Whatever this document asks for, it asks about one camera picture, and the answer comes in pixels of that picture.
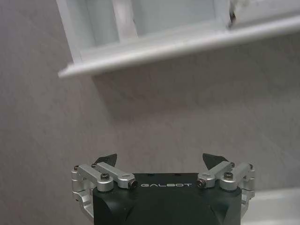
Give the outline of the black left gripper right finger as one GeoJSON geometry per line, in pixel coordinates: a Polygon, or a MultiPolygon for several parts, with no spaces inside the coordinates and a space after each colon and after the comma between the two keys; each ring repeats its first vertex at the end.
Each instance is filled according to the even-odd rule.
{"type": "Polygon", "coordinates": [[[235,191],[240,188],[241,212],[246,212],[249,201],[255,196],[255,168],[252,164],[235,163],[228,161],[223,156],[204,153],[203,161],[207,171],[197,175],[196,185],[200,189],[215,187],[216,183],[224,191],[235,191]]]}

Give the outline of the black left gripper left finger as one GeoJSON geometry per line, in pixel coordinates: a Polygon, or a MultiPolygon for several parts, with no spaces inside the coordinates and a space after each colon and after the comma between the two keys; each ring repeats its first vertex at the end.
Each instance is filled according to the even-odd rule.
{"type": "Polygon", "coordinates": [[[138,186],[134,174],[116,168],[116,161],[117,154],[111,154],[99,157],[91,165],[75,165],[71,171],[72,196],[91,222],[94,221],[93,189],[108,193],[115,185],[124,190],[133,190],[138,186]]]}

